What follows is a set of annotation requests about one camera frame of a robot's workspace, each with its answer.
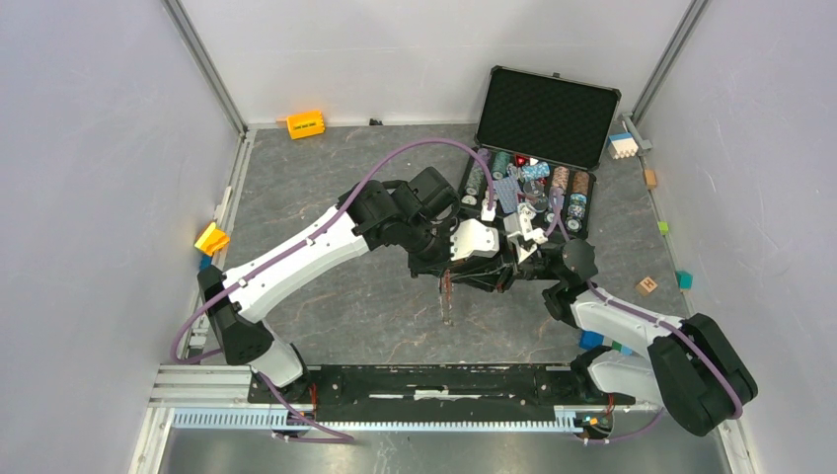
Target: poker chip set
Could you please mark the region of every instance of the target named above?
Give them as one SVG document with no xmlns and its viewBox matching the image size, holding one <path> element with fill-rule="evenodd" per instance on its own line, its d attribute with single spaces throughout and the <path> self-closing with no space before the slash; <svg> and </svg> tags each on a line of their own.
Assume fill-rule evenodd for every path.
<svg viewBox="0 0 837 474">
<path fill-rule="evenodd" d="M 528 202 L 534 225 L 560 218 L 574 237 L 586 238 L 596 178 L 621 94 L 604 88 L 497 66 L 492 70 L 477 128 L 478 148 L 490 154 L 497 218 Z M 549 195 L 561 189 L 556 216 Z M 459 187 L 461 211 L 480 215 L 488 180 L 473 160 Z M 560 232 L 551 238 L 562 239 Z"/>
</svg>

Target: case lid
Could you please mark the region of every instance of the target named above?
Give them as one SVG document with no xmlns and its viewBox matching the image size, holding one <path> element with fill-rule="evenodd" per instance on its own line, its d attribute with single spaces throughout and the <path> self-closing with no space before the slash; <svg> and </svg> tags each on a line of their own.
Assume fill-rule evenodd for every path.
<svg viewBox="0 0 837 474">
<path fill-rule="evenodd" d="M 599 164 L 621 98 L 617 89 L 496 66 L 476 140 L 590 170 Z"/>
</svg>

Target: marble surface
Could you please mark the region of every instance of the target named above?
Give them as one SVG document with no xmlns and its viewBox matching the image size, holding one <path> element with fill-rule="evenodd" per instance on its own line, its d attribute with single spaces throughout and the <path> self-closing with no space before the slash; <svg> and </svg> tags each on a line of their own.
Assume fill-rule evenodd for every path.
<svg viewBox="0 0 837 474">
<path fill-rule="evenodd" d="M 340 127 L 298 141 L 285 130 L 260 130 L 226 267 L 247 263 L 310 225 L 398 146 L 426 137 L 473 144 L 475 130 L 469 124 Z M 444 145 L 420 147 L 376 178 L 409 180 L 434 166 L 457 186 L 466 156 Z M 687 316 L 640 163 L 603 156 L 594 173 L 598 187 L 588 239 L 596 247 L 594 280 L 653 311 Z M 634 290 L 644 277 L 659 284 L 647 297 Z M 308 283 L 267 321 L 309 364 L 570 361 L 580 352 L 578 331 L 549 316 L 540 294 L 549 285 L 518 281 L 504 294 L 455 286 L 448 326 L 442 322 L 438 281 L 410 278 L 407 254 L 380 248 Z"/>
</svg>

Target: white wall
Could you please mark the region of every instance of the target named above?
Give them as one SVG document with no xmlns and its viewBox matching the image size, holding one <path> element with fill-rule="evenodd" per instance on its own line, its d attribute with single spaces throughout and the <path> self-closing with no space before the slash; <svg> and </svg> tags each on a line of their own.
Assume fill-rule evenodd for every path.
<svg viewBox="0 0 837 474">
<path fill-rule="evenodd" d="M 184 0 L 250 123 L 476 121 L 501 64 L 617 87 L 630 110 L 688 0 Z"/>
<path fill-rule="evenodd" d="M 3 2 L 0 59 L 0 472 L 125 472 L 237 134 L 159 0 Z"/>
<path fill-rule="evenodd" d="M 833 472 L 837 3 L 711 2 L 641 132 L 695 307 L 759 383 L 763 472 Z"/>
</svg>

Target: open case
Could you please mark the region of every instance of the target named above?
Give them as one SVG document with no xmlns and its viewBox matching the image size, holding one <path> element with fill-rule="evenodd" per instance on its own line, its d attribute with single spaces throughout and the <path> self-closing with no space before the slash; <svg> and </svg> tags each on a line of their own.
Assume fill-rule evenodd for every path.
<svg viewBox="0 0 837 474">
<path fill-rule="evenodd" d="M 572 236 L 587 237 L 596 181 L 592 171 L 598 167 L 621 97 L 617 89 L 501 66 L 492 69 L 475 140 L 478 147 L 491 151 L 489 165 L 493 172 L 502 168 L 496 166 L 498 157 L 509 155 L 512 163 L 521 158 L 534 159 L 549 167 L 547 177 L 530 180 L 539 185 L 518 180 L 519 191 L 524 194 L 520 200 L 530 200 L 537 211 L 533 220 L 535 225 L 549 225 L 548 217 L 552 217 L 552 212 L 547 196 L 554 184 L 556 168 L 566 167 L 569 170 L 568 188 L 561 219 L 565 224 L 569 219 L 575 220 L 566 225 Z M 482 177 L 479 182 L 474 181 L 475 174 Z M 576 184 L 583 188 L 583 206 L 571 208 L 582 199 L 572 197 L 573 191 L 578 191 L 573 189 Z M 479 166 L 475 170 L 475 162 L 470 160 L 458 190 L 464 216 L 480 214 L 487 188 L 487 180 Z M 505 210 L 508 208 L 499 205 L 497 217 L 507 215 Z M 563 240 L 558 232 L 551 238 Z"/>
</svg>

